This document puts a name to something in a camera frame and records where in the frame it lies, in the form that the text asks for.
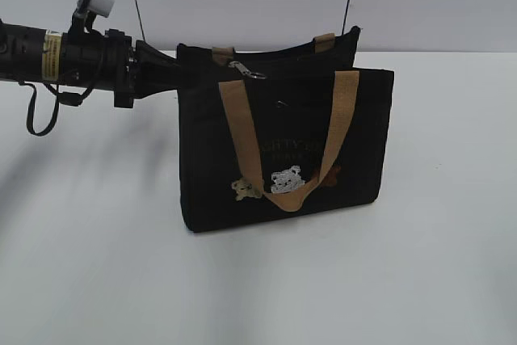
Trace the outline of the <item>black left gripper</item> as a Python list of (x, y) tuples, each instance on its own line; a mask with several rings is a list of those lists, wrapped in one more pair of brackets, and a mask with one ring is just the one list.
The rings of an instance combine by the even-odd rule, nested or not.
[(175, 58), (116, 29), (102, 34), (93, 28), (94, 19), (73, 16), (64, 36), (60, 84), (84, 91), (61, 92), (60, 103), (78, 107), (94, 90), (108, 90), (115, 107), (132, 108), (137, 99), (190, 86), (190, 71)]

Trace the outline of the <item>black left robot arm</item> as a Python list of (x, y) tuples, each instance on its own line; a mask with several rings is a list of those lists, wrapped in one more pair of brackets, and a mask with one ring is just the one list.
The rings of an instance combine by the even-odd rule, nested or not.
[(191, 86), (195, 75), (124, 32), (70, 28), (66, 33), (3, 23), (1, 79), (107, 90), (115, 107)]

